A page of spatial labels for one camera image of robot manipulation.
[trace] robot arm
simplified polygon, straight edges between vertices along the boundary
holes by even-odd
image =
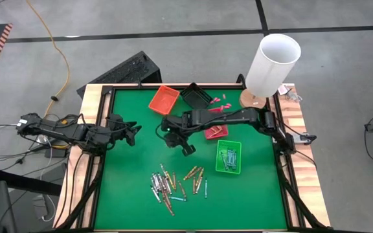
[[[183,154],[190,155],[196,151],[188,145],[191,134],[225,124],[248,124],[258,132],[272,136],[284,153],[295,153],[293,137],[284,133],[276,123],[275,114],[271,111],[246,107],[234,112],[215,113],[207,109],[185,111],[181,116],[166,116],[162,119],[161,130],[165,131],[164,140],[170,148],[183,147]]]
[[[59,121],[46,120],[36,113],[21,116],[17,124],[17,133],[25,137],[27,135],[45,135],[54,139],[62,140],[72,145],[79,146],[84,153],[90,155],[101,155],[107,145],[115,145],[116,140],[126,139],[130,146],[135,145],[135,135],[142,126],[136,126],[136,122],[124,122],[120,115],[112,114],[108,127],[96,126],[94,124],[77,124],[77,120],[83,115],[68,115],[62,120],[72,120],[68,124]]]

